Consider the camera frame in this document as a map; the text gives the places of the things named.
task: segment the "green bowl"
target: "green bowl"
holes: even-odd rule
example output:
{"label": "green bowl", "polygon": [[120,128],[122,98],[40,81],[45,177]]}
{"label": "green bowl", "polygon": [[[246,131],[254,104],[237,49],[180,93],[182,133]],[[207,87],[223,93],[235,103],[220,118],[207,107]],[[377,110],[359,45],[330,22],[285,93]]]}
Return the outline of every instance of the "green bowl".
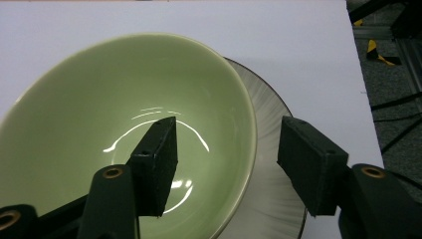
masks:
{"label": "green bowl", "polygon": [[176,116],[176,174],[162,218],[142,238],[214,238],[234,214],[254,165],[248,92],[206,46],[168,34],[107,41],[55,67],[0,127],[0,207],[45,214],[89,192],[100,168],[126,163],[157,120]]}

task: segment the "plate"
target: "plate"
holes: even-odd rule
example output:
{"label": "plate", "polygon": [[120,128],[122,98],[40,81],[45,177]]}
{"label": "plate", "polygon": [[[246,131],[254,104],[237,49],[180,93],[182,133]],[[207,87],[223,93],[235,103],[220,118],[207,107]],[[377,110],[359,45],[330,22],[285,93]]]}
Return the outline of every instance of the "plate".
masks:
{"label": "plate", "polygon": [[283,116],[291,116],[279,95],[257,74],[228,59],[248,89],[258,127],[257,157],[251,181],[220,239],[301,238],[306,208],[276,163]]}
{"label": "plate", "polygon": [[224,58],[168,34],[83,50],[19,99],[0,127],[0,207],[26,203],[42,215],[87,194],[96,171],[125,163],[151,124],[170,116],[179,163],[163,217],[141,217],[141,236],[216,237],[249,181],[255,114]]}

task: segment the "white table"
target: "white table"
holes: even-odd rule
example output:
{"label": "white table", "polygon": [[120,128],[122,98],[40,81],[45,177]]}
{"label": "white table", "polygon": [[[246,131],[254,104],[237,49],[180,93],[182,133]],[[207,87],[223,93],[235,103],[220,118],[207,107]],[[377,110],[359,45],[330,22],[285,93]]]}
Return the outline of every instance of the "white table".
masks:
{"label": "white table", "polygon": [[[382,166],[345,1],[0,2],[0,119],[43,74],[97,42],[140,32],[196,39],[260,75],[294,117]],[[308,216],[304,239],[340,238]]]}

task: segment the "floor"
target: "floor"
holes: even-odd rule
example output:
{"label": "floor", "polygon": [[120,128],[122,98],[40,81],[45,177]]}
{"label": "floor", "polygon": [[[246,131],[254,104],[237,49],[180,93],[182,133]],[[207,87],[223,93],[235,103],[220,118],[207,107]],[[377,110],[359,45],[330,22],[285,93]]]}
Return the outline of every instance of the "floor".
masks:
{"label": "floor", "polygon": [[[367,0],[347,0],[348,10],[353,10]],[[403,10],[401,3],[392,4],[383,9],[365,17],[363,26],[390,26],[397,16]],[[368,39],[356,38],[355,44],[360,59],[363,77],[366,89],[372,106],[397,100],[412,95],[414,92],[408,84],[409,74],[404,66],[388,66],[387,64],[366,59],[368,48]],[[422,46],[422,40],[417,40],[419,46]],[[379,55],[384,57],[398,57],[396,43],[393,40],[376,40],[376,50]],[[422,108],[418,108],[417,102],[382,109],[372,112],[376,121],[375,129],[377,132],[380,149],[385,147],[392,139],[406,130],[410,125],[422,118]],[[400,119],[407,116],[414,116],[410,119]],[[422,123],[413,128],[404,137],[397,141],[387,151],[383,153],[385,168],[398,172],[418,184],[422,184]],[[422,203],[422,190],[410,183],[400,180],[405,189],[415,199]]]}

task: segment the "gray carpet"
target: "gray carpet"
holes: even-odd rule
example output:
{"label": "gray carpet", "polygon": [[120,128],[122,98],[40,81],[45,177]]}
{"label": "gray carpet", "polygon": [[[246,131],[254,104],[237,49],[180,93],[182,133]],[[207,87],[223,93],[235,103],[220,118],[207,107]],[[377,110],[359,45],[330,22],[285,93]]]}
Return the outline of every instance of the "gray carpet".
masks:
{"label": "gray carpet", "polygon": [[[366,0],[347,0],[347,8],[352,10]],[[365,26],[390,26],[404,6],[392,4],[363,19]],[[408,84],[408,72],[404,66],[387,66],[380,61],[366,59],[368,40],[355,39],[363,78],[372,106],[397,100],[412,95]],[[377,51],[381,56],[398,57],[396,44],[392,40],[376,40]],[[397,119],[419,113],[415,102],[372,112],[374,120]],[[412,119],[375,122],[375,129],[380,148],[399,135],[411,124],[421,119],[421,115]],[[422,184],[422,124],[406,134],[383,154],[386,169],[399,172]],[[408,183],[403,186],[418,202],[422,202],[422,191]]]}

